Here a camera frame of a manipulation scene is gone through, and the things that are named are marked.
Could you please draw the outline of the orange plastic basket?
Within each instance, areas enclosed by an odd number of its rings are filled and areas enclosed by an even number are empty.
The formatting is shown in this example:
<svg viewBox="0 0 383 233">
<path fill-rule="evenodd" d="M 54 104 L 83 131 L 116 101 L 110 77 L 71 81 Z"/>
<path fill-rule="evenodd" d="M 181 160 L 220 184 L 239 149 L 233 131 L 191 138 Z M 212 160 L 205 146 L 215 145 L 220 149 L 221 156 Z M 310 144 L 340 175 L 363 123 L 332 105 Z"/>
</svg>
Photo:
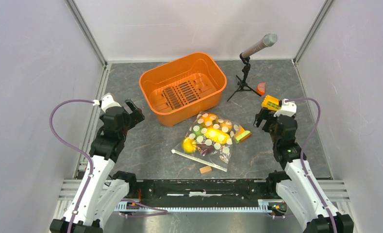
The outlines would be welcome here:
<svg viewBox="0 0 383 233">
<path fill-rule="evenodd" d="M 226 75 L 203 52 L 150 69 L 139 78 L 150 109 L 169 127 L 218 105 L 226 85 Z"/>
</svg>

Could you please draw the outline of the yellow toy mango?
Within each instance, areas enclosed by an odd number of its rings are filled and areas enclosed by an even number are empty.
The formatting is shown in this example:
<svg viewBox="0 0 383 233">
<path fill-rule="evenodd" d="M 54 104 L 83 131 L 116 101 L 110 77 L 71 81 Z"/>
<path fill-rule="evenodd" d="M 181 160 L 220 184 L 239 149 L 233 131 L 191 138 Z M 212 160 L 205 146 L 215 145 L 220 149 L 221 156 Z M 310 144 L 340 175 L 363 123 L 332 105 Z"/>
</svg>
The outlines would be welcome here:
<svg viewBox="0 0 383 233">
<path fill-rule="evenodd" d="M 211 139 L 215 143 L 220 144 L 226 144 L 227 141 L 231 139 L 231 137 L 227 133 L 224 133 L 222 130 L 214 128 L 209 128 L 204 134 L 204 136 L 208 139 Z"/>
</svg>

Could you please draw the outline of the polka dot zip top bag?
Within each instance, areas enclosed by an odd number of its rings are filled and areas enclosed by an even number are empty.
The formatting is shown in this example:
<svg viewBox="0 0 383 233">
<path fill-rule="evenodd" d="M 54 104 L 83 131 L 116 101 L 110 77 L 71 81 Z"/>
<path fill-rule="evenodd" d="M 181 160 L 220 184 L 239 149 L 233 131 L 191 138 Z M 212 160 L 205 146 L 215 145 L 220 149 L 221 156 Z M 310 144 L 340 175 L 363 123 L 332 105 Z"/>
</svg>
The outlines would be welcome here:
<svg viewBox="0 0 383 233">
<path fill-rule="evenodd" d="M 233 145 L 250 134 L 239 123 L 200 112 L 171 153 L 226 172 Z"/>
</svg>

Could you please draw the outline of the yellow toy lemon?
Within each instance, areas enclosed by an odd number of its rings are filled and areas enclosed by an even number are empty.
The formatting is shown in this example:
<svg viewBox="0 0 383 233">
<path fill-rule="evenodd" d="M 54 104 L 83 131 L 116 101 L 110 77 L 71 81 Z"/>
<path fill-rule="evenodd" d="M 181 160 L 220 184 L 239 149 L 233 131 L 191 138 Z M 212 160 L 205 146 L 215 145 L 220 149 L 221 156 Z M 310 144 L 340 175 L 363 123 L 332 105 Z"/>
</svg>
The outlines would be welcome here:
<svg viewBox="0 0 383 233">
<path fill-rule="evenodd" d="M 182 141 L 182 149 L 185 153 L 194 153 L 197 150 L 197 143 L 194 139 L 187 137 Z"/>
</svg>

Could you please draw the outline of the dark red toy onion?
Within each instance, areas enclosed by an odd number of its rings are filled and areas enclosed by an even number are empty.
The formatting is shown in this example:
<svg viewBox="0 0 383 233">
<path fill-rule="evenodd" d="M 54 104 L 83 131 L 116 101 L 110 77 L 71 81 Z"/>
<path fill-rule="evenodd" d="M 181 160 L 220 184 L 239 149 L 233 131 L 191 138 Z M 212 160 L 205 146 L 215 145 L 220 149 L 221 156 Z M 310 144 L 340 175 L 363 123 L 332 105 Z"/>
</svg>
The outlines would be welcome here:
<svg viewBox="0 0 383 233">
<path fill-rule="evenodd" d="M 218 143 L 215 143 L 210 146 L 206 144 L 197 144 L 197 149 L 201 156 L 214 155 L 219 152 L 220 148 L 221 148 L 221 145 Z"/>
</svg>

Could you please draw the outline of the yellow toy bell pepper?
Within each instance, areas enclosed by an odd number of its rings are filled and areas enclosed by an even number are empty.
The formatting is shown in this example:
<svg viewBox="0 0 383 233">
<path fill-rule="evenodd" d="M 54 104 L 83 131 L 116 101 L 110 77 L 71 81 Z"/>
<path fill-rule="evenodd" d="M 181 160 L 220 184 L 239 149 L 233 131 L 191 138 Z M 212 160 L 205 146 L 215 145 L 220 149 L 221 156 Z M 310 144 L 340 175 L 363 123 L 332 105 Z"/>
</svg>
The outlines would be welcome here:
<svg viewBox="0 0 383 233">
<path fill-rule="evenodd" d="M 203 127 L 212 127 L 217 120 L 217 115 L 211 113 L 203 113 L 197 119 L 197 123 Z"/>
</svg>

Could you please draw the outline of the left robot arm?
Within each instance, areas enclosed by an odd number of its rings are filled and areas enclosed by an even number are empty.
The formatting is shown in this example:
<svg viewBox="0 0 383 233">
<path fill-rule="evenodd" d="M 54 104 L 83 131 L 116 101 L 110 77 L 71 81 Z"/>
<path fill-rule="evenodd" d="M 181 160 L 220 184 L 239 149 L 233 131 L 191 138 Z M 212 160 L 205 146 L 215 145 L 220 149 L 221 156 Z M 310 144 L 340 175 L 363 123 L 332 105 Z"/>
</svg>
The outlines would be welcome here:
<svg viewBox="0 0 383 233">
<path fill-rule="evenodd" d="M 52 233 L 101 233 L 112 212 L 124 197 L 132 198 L 137 194 L 138 185 L 133 173 L 118 171 L 104 195 L 101 194 L 112 168 L 124 149 L 128 130 L 145 119 L 142 110 L 130 99 L 125 104 L 130 108 L 128 113 L 109 94 L 100 100 L 84 102 L 99 107 L 103 114 L 100 120 L 103 125 L 91 143 L 89 153 L 68 143 L 54 129 L 53 117 L 56 111 L 73 100 L 58 104 L 51 112 L 49 126 L 54 136 L 64 145 L 78 151 L 88 161 L 80 186 L 69 208 L 61 219 L 53 219 L 49 231 Z"/>
</svg>

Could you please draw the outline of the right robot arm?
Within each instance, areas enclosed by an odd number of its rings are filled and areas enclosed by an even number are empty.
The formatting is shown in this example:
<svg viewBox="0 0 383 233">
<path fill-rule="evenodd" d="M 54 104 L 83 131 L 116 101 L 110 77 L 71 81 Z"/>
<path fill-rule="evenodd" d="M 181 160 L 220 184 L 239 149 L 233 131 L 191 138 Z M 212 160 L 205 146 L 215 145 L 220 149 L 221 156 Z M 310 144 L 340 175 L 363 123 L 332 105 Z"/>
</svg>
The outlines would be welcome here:
<svg viewBox="0 0 383 233">
<path fill-rule="evenodd" d="M 351 233 L 354 222 L 341 214 L 329 200 L 313 175 L 300 145 L 296 142 L 297 121 L 291 116 L 275 116 L 262 108 L 255 126 L 265 122 L 263 131 L 270 134 L 273 155 L 282 171 L 270 173 L 266 193 L 282 198 L 305 233 Z"/>
</svg>

